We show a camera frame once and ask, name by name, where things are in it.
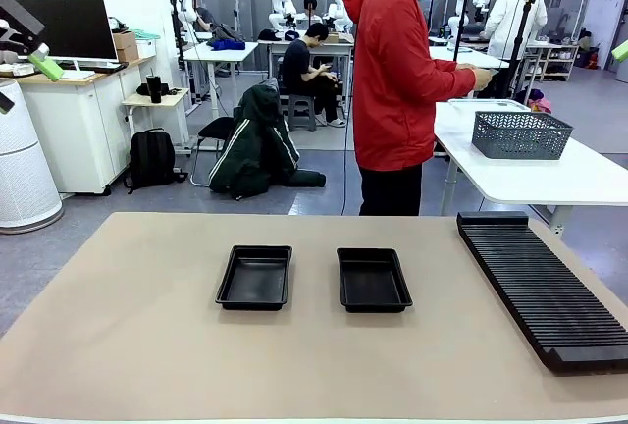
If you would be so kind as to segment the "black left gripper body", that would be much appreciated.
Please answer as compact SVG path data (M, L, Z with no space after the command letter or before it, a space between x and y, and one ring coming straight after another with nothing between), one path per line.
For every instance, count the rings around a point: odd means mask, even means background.
M12 28L0 26L0 52L26 54L27 47L22 41L22 35Z

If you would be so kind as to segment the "black plastic ESD tray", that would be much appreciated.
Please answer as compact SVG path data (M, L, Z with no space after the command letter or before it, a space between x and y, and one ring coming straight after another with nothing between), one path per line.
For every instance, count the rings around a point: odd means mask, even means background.
M342 247L337 256L340 304L348 313L401 313L413 305L394 249Z
M236 245L215 302L226 310L280 311L288 302L290 246Z

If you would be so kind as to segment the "black computer monitor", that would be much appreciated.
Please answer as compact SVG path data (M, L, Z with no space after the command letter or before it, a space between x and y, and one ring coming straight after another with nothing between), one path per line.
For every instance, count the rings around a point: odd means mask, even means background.
M120 63L104 0L16 0L45 25L49 57L92 66Z

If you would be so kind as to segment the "metal storage shelf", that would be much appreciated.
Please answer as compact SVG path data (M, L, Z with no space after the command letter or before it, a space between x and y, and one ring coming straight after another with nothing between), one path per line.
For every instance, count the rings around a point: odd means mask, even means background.
M525 77L540 82L569 81L577 54L577 45L533 42L526 49Z

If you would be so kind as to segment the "black keyboard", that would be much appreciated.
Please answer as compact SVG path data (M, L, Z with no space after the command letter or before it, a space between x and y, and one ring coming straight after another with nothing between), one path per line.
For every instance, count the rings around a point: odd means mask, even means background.
M96 74L111 75L116 72L122 71L128 67L128 63L103 63L101 66L92 66L88 63L81 62L60 62L59 66L64 71L82 71L82 72L94 72Z

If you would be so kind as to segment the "pink bag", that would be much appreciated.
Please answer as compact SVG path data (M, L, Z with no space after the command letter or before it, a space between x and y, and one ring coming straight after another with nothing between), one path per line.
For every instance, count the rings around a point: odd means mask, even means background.
M537 113L551 114L551 103L545 98L545 95L538 89L534 88L530 91L527 100L527 106Z

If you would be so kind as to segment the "brown cardboard box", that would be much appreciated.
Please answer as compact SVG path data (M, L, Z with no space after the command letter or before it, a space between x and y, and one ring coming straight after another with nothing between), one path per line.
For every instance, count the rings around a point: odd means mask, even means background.
M119 62L130 63L138 59L136 38L132 31L114 33L113 38Z

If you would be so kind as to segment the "person in white coat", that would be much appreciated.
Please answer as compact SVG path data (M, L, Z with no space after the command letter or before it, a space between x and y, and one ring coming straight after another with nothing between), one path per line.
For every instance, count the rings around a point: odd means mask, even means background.
M512 58L525 4L526 0L496 0L484 30L484 35L489 40L488 55L501 60ZM522 32L522 43L516 60L522 59L530 35L536 35L546 25L547 20L545 0L534 0Z

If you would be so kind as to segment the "grey plastic basket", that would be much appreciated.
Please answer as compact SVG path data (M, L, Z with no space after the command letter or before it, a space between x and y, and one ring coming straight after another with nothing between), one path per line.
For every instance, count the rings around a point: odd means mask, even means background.
M546 113L477 112L472 144L487 158L559 160L573 128Z

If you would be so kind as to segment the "white plastic tray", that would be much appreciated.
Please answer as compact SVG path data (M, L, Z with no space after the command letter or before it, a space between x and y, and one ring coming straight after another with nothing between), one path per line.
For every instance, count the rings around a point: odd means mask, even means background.
M450 99L448 104L456 109L472 112L530 112L531 109L510 99Z

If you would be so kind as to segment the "black backpack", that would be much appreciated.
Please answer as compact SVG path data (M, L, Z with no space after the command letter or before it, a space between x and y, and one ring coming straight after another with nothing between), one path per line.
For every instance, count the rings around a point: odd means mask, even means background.
M130 164L123 177L128 194L141 188L185 182L188 173L176 168L175 162L175 148L164 129L136 132L131 138Z

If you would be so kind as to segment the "black folding chair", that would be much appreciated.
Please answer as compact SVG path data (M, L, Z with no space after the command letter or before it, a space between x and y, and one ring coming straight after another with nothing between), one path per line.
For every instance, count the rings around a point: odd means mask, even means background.
M216 160L219 160L220 157L225 152L227 145L230 141L232 134L234 133L236 128L235 119L233 116L224 116L219 117L205 127L203 127L197 134L196 144L194 149L192 150L193 154L193 164L192 170L189 174L190 183L193 186L198 187L208 187L209 183L201 183L195 179L196 169L198 158L201 152L213 152L216 156ZM212 139L215 142L215 147L204 148L202 146L203 142L206 139Z

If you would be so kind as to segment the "white background table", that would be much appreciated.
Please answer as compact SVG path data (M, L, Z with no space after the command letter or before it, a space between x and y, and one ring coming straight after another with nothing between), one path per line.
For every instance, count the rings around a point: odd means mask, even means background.
M196 44L183 53L183 60L199 63L206 71L209 80L211 109L218 114L220 103L217 94L216 64L227 63L231 73L232 102L238 103L239 92L237 88L236 66L243 63L258 47L257 42L245 42L243 49L214 50L207 44Z
M281 81L279 63L283 61L283 56L289 46L289 41L258 40L257 44L264 47L268 62L268 76ZM339 71L339 78L342 84L342 113L346 118L351 109L350 99L352 98L352 76L353 76L353 49L352 42L339 42L322 44L310 50L310 57L327 56L333 57L338 63L335 68Z

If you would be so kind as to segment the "person in red jacket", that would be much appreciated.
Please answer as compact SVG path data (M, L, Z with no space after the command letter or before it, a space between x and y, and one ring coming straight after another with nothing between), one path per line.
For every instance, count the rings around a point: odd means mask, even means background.
M474 90L471 65L432 58L417 0L343 0L356 26L353 135L362 216L416 216L436 105Z

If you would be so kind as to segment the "seated person in black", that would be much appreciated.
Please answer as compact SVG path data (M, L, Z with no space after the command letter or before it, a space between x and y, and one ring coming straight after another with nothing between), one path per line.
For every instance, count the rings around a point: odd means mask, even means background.
M343 128L346 122L338 114L338 78L328 64L318 68L310 64L310 50L320 46L328 36L329 30L323 23L314 23L302 37L295 39L284 54L282 80L289 94L313 98L314 111L325 114L327 126Z

